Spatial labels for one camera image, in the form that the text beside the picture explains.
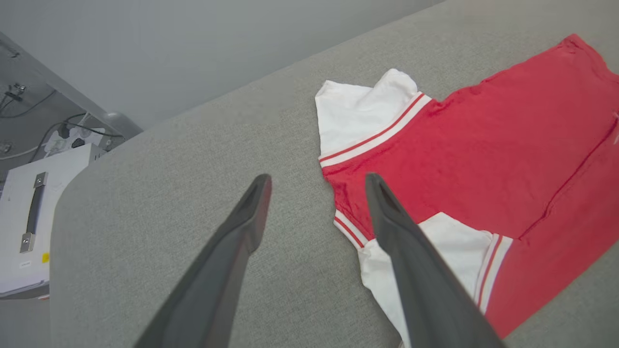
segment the gray fabric surface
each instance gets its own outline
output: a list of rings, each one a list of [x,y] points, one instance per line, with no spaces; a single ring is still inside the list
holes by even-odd
[[[131,139],[66,188],[51,242],[54,347],[130,346],[259,173],[269,220],[230,347],[397,347],[332,224],[314,95],[391,67],[442,99],[576,32],[619,71],[614,0],[448,0],[264,77]],[[615,245],[518,328],[511,347],[619,342]]]

